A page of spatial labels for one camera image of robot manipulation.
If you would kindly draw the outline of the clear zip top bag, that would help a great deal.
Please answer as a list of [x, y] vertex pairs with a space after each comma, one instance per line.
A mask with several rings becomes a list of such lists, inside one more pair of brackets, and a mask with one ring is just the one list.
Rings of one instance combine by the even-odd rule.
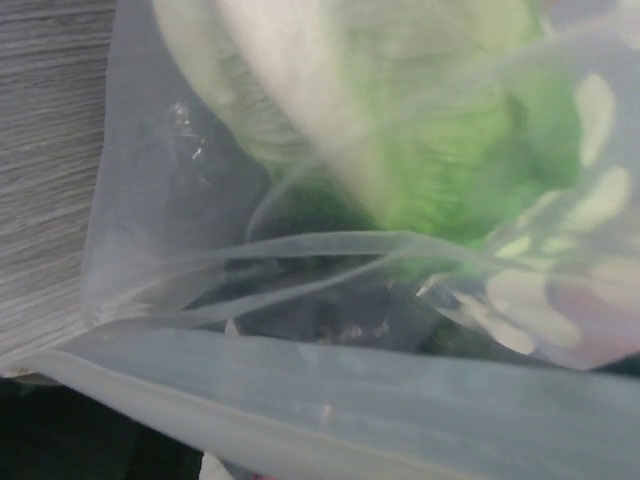
[[165, 271], [181, 108], [212, 111], [152, 5], [120, 1], [103, 148], [68, 323], [1, 324], [1, 368], [35, 372], [244, 470], [278, 479], [635, 479], [639, 475], [639, 5], [535, 1], [582, 129], [574, 185], [481, 245], [408, 231], [444, 267], [420, 295], [433, 354], [198, 327]]

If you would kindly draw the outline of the fake green cabbage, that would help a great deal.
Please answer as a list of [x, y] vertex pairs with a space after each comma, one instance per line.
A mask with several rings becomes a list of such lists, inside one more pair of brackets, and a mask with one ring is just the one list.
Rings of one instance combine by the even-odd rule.
[[156, 1], [165, 45], [240, 147], [316, 214], [481, 245], [571, 187], [582, 129], [535, 1]]

